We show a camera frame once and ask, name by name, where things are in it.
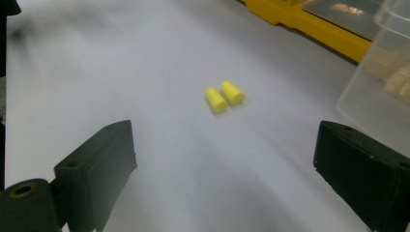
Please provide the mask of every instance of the yellow foam earplug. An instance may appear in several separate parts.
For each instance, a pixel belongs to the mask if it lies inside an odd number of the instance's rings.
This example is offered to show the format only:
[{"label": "yellow foam earplug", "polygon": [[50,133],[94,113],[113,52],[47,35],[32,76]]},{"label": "yellow foam earplug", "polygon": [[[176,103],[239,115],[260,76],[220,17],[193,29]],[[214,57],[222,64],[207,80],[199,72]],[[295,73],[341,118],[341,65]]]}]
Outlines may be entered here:
[{"label": "yellow foam earplug", "polygon": [[215,113],[222,113],[228,107],[226,100],[220,95],[215,88],[209,88],[206,91],[206,98]]},{"label": "yellow foam earplug", "polygon": [[241,103],[245,98],[245,94],[230,81],[223,81],[220,88],[232,105]]}]

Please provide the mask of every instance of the white table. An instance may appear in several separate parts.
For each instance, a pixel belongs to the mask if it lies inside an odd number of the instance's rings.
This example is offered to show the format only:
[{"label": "white table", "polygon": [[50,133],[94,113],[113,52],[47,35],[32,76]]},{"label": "white table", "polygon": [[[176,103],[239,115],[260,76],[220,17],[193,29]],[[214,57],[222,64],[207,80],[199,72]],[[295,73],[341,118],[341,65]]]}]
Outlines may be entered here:
[{"label": "white table", "polygon": [[[233,0],[20,0],[6,183],[132,120],[138,168],[104,231],[365,232],[312,165],[355,67]],[[247,99],[215,115],[208,87]]]}]

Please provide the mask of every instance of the yellow plastic object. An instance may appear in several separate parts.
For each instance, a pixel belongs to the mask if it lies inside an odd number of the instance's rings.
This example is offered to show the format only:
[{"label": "yellow plastic object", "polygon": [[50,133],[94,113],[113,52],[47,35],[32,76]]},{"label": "yellow plastic object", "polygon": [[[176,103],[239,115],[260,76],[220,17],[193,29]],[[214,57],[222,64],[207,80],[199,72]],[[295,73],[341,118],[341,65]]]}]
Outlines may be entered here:
[{"label": "yellow plastic object", "polygon": [[298,0],[245,0],[248,9],[272,24],[298,29],[341,54],[361,62],[371,42],[304,11]]},{"label": "yellow plastic object", "polygon": [[218,92],[218,90],[215,88],[209,88],[206,91],[206,98],[208,100],[208,103],[211,105],[212,110],[214,110],[215,113],[222,113],[228,107],[228,103],[226,102],[226,100],[220,95],[220,92]]},{"label": "yellow plastic object", "polygon": [[223,94],[228,99],[229,103],[231,103],[232,105],[241,103],[245,98],[244,93],[242,93],[242,91],[230,81],[223,81],[220,88],[223,91]]}]

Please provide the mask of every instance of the white surface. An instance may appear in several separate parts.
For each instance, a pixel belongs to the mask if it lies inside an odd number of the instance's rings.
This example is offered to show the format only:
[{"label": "white surface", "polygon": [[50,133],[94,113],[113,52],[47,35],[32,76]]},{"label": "white surface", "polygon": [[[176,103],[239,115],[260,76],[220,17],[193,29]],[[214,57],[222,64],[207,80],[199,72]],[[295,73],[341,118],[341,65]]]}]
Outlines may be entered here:
[{"label": "white surface", "polygon": [[[233,0],[19,2],[8,186],[51,181],[131,119],[139,166],[104,231],[366,231],[312,165],[320,121],[342,122],[351,64]],[[204,91],[225,79],[248,98],[214,115]]]}]

